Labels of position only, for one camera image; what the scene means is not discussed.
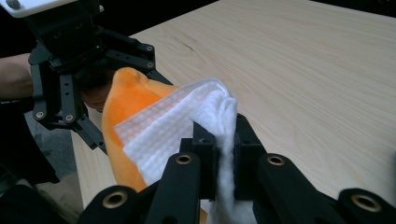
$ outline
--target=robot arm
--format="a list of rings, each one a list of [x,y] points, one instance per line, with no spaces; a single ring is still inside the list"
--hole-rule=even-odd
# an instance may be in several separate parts
[[[29,58],[35,120],[49,130],[70,129],[106,153],[102,133],[90,121],[80,90],[104,84],[107,70],[130,66],[171,84],[155,69],[154,47],[96,26],[98,0],[2,0],[37,39]]]

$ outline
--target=textured white fabric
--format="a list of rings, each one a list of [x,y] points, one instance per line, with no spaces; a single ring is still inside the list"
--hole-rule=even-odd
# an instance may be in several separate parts
[[[237,101],[216,78],[182,86],[116,126],[126,155],[147,185],[159,180],[181,138],[192,138],[193,122],[216,137],[220,149],[217,198],[202,201],[207,223],[256,223],[251,203],[233,199],[233,135]]]

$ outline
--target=orange object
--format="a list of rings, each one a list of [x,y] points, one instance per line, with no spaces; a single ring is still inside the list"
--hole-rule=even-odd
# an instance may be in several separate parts
[[[121,68],[114,75],[103,111],[102,132],[107,156],[119,185],[137,192],[147,186],[137,166],[123,152],[123,143],[115,132],[115,126],[177,88],[148,79],[130,67]]]

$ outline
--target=white towel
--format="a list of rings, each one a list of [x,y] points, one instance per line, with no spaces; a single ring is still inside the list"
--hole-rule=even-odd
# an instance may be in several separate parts
[[[233,198],[233,136],[237,101],[216,78],[182,86],[116,126],[126,155],[147,185],[161,179],[168,158],[179,152],[181,138],[192,138],[193,122],[216,137],[220,150],[218,192],[201,205],[207,223],[257,223],[251,203]]]

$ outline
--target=wooden table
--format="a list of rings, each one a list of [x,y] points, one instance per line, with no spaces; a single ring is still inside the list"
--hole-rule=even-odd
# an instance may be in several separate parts
[[[396,19],[305,0],[220,0],[132,37],[155,47],[174,84],[222,80],[266,150],[319,191],[367,189],[396,205]],[[106,155],[73,139],[86,206],[116,182]]]

